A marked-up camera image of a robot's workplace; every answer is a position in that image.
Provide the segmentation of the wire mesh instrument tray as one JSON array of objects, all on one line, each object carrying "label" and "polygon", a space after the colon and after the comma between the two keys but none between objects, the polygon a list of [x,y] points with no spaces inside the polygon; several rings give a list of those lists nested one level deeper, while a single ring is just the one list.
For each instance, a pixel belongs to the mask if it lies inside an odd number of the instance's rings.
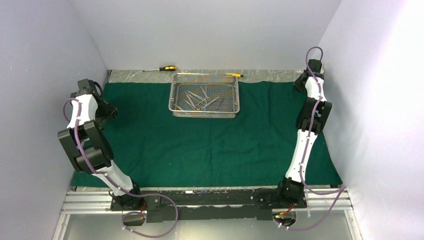
[{"label": "wire mesh instrument tray", "polygon": [[171,82],[168,109],[175,117],[235,118],[240,111],[239,77],[177,73]]}]

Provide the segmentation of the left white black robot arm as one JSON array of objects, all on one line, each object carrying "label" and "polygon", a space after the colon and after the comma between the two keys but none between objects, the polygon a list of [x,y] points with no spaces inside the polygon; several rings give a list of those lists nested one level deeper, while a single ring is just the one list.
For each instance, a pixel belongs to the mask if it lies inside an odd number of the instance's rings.
[{"label": "left white black robot arm", "polygon": [[76,172],[104,182],[112,191],[114,203],[137,209],[144,202],[140,189],[114,162],[112,147],[102,132],[103,124],[115,119],[118,110],[103,99],[98,82],[82,79],[77,86],[78,90],[66,100],[72,113],[67,127],[58,132],[58,140]]}]

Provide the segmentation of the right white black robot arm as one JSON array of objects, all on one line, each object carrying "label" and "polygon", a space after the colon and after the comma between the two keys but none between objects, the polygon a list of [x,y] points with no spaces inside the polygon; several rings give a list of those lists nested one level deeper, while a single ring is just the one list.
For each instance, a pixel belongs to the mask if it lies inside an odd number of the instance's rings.
[{"label": "right white black robot arm", "polygon": [[306,168],[312,147],[323,131],[332,103],[324,94],[322,62],[309,59],[306,69],[294,82],[297,90],[306,93],[307,98],[296,118],[297,139],[291,163],[283,180],[277,187],[278,194],[290,204],[298,204],[303,199]]}]

